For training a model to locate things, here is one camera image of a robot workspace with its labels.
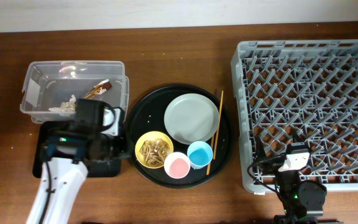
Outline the yellow bowl with food scraps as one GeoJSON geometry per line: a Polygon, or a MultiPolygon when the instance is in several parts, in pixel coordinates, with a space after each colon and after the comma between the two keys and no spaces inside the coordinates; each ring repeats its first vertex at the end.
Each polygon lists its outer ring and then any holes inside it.
{"type": "Polygon", "coordinates": [[[172,152],[172,140],[159,131],[150,131],[143,134],[135,144],[136,160],[149,169],[163,167],[166,158],[172,152]]]}

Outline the white tissue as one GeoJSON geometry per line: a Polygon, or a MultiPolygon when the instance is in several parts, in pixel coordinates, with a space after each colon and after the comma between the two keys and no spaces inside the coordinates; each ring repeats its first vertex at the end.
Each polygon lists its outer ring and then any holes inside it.
{"type": "Polygon", "coordinates": [[[62,102],[59,107],[48,109],[51,112],[58,113],[60,116],[71,116],[76,111],[76,97],[71,95],[67,102],[62,102]]]}

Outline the brown gold coffee wrapper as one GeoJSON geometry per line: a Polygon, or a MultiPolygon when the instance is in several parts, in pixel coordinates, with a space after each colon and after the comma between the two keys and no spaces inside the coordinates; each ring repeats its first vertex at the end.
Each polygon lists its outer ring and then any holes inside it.
{"type": "Polygon", "coordinates": [[[109,81],[109,79],[105,79],[100,83],[98,83],[97,85],[95,85],[93,89],[86,94],[85,99],[91,100],[95,96],[102,95],[103,93],[107,92],[111,88],[112,88],[111,82],[109,81]]]}

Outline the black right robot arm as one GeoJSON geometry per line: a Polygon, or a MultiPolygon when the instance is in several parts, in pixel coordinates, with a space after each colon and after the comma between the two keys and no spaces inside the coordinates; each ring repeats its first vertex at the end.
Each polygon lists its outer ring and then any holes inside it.
{"type": "Polygon", "coordinates": [[[268,158],[262,140],[257,137],[255,165],[264,174],[273,174],[273,191],[283,204],[284,214],[275,215],[274,223],[318,223],[323,215],[327,189],[313,180],[301,180],[299,171],[308,165],[312,150],[297,135],[286,146],[285,152],[268,158]]]}

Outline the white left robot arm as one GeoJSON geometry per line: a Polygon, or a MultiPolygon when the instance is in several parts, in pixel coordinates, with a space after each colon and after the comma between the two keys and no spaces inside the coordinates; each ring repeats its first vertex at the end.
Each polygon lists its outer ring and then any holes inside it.
{"type": "Polygon", "coordinates": [[[74,164],[69,158],[53,157],[42,161],[42,144],[52,128],[63,126],[59,121],[47,121],[40,127],[33,174],[40,177],[40,186],[27,218],[27,223],[67,223],[76,196],[87,177],[115,177],[121,171],[121,160],[134,152],[133,143],[125,137],[113,146],[124,153],[118,159],[98,161],[88,169],[83,162],[74,164]]]}

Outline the grey dishwasher rack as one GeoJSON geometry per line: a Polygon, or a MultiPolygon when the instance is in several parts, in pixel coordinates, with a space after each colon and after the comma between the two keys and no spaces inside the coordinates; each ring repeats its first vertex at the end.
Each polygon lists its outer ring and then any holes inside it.
{"type": "Polygon", "coordinates": [[[259,167],[247,171],[256,136],[275,157],[294,134],[312,150],[302,180],[358,191],[358,39],[242,41],[231,70],[246,191],[263,194],[274,182],[259,167]]]}

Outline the black rectangular tray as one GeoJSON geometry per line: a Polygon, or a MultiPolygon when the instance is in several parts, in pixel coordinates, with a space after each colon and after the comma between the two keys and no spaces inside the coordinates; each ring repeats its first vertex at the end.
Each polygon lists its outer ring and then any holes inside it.
{"type": "MultiPolygon", "coordinates": [[[[42,144],[47,139],[47,134],[52,128],[62,128],[67,124],[67,121],[46,121],[40,126],[37,148],[34,157],[34,164],[32,167],[32,174],[36,178],[41,178],[42,175],[42,161],[40,159],[40,150],[42,144]]],[[[87,178],[105,178],[115,177],[121,171],[121,160],[110,159],[107,161],[95,161],[87,164],[88,176],[87,178]]]]}

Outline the long wooden chopstick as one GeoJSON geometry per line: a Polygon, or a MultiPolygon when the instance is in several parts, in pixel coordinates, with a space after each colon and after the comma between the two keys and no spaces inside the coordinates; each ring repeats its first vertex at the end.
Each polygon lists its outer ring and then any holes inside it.
{"type": "Polygon", "coordinates": [[[219,119],[218,119],[218,128],[216,130],[215,139],[214,139],[214,147],[213,147],[213,159],[216,159],[216,153],[217,153],[217,145],[218,145],[218,138],[219,138],[219,129],[221,124],[221,116],[222,116],[222,110],[223,110],[223,101],[224,101],[224,90],[221,90],[221,96],[219,101],[219,119]]]}

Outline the short wooden chopstick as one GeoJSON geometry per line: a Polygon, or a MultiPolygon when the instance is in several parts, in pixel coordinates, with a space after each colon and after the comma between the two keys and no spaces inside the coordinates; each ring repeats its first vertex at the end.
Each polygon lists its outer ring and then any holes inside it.
{"type": "Polygon", "coordinates": [[[210,170],[211,170],[211,161],[213,160],[213,157],[214,157],[214,152],[213,152],[214,142],[215,142],[215,135],[212,136],[211,142],[209,145],[209,147],[210,147],[210,150],[208,151],[209,152],[209,154],[208,154],[209,162],[208,162],[207,169],[206,169],[206,175],[209,175],[210,170]]]}

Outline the blue cup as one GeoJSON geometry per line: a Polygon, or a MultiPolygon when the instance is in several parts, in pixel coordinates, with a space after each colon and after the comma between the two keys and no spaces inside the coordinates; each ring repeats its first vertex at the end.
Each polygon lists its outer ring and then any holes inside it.
{"type": "Polygon", "coordinates": [[[193,169],[202,169],[208,165],[209,150],[209,144],[203,141],[196,141],[189,145],[186,153],[193,169]]]}

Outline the pink cup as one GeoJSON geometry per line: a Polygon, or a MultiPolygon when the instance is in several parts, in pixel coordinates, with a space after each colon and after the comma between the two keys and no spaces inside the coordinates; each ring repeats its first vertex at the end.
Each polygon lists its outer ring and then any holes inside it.
{"type": "Polygon", "coordinates": [[[173,152],[167,156],[164,162],[166,174],[173,179],[182,179],[190,171],[189,158],[182,152],[173,152]]]}

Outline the round black serving tray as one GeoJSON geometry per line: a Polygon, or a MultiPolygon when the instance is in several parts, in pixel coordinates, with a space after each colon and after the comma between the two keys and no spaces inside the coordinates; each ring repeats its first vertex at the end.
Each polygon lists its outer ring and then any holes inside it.
{"type": "MultiPolygon", "coordinates": [[[[126,118],[126,136],[136,144],[138,139],[150,131],[159,131],[168,134],[163,122],[163,116],[168,104],[180,95],[186,93],[197,93],[209,98],[216,106],[219,106],[219,100],[212,93],[193,85],[175,84],[166,85],[143,96],[133,107],[126,118]]],[[[143,166],[132,155],[131,160],[134,167],[146,179],[164,187],[173,189],[184,189],[201,185],[216,174],[220,173],[229,162],[234,148],[234,130],[232,120],[223,108],[221,122],[219,127],[218,146],[216,158],[211,163],[210,173],[206,169],[191,168],[188,175],[182,179],[174,179],[168,176],[164,168],[149,169],[143,166]]]]}

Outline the pale green plate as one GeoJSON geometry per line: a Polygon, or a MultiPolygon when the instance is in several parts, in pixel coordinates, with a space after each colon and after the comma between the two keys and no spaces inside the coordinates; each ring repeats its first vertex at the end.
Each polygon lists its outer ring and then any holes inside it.
{"type": "Polygon", "coordinates": [[[163,117],[168,134],[187,145],[211,139],[218,128],[218,119],[217,106],[197,93],[176,97],[168,104],[163,117]]]}

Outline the clear plastic bin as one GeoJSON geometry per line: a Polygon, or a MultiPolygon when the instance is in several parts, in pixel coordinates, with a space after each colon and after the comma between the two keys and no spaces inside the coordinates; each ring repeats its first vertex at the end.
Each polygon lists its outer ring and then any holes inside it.
{"type": "Polygon", "coordinates": [[[129,78],[120,61],[41,61],[29,65],[22,91],[20,111],[34,123],[72,119],[74,111],[59,111],[69,100],[84,98],[95,85],[108,79],[112,88],[96,100],[127,111],[129,78]]]}

